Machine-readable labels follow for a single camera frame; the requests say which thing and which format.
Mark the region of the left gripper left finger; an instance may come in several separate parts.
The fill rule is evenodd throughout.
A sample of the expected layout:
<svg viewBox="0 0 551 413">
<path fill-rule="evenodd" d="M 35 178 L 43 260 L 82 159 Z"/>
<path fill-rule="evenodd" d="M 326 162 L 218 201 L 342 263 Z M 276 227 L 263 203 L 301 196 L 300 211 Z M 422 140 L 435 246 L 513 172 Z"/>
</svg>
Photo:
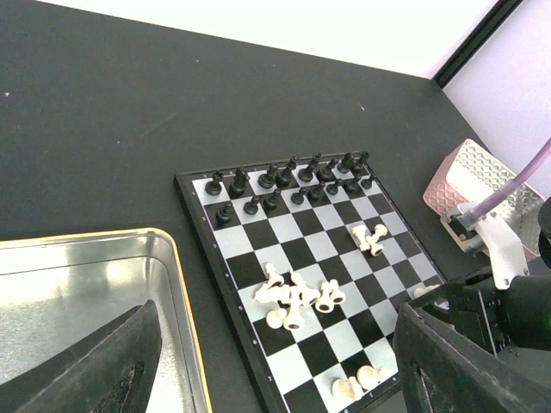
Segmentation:
<svg viewBox="0 0 551 413">
<path fill-rule="evenodd" d="M 153 300 L 12 379 L 14 412 L 145 412 L 163 339 Z"/>
</svg>

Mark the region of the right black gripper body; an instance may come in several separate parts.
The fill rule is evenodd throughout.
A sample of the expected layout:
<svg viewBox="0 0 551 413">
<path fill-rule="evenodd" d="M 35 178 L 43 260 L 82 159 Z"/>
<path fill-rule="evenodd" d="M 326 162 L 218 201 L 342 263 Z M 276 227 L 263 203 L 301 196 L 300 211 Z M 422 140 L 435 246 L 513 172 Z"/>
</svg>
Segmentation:
<svg viewBox="0 0 551 413">
<path fill-rule="evenodd" d="M 515 345 L 550 350 L 550 276 L 519 275 L 506 289 L 489 268 L 436 287 L 416 289 L 409 302 L 490 354 Z"/>
</svg>

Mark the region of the white chess piece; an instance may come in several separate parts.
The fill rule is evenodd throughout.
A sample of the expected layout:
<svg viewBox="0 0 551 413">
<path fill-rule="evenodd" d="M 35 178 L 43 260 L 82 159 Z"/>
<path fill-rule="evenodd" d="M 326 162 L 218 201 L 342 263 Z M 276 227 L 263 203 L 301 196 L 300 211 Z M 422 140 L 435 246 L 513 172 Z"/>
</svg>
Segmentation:
<svg viewBox="0 0 551 413">
<path fill-rule="evenodd" d="M 369 365 L 365 365 L 358 369 L 356 373 L 356 380 L 363 389 L 369 390 L 382 383 L 385 380 L 386 375 L 386 367 L 371 367 Z"/>
</svg>

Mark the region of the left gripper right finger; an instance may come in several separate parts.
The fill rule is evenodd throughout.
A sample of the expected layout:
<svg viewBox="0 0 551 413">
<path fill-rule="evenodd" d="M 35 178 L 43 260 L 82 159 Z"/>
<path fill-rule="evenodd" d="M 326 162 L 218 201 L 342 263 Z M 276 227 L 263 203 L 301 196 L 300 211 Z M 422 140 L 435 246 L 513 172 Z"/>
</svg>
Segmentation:
<svg viewBox="0 0 551 413">
<path fill-rule="evenodd" d="M 403 304 L 393 336 L 409 412 L 549 412 L 550 389 L 422 309 Z"/>
</svg>

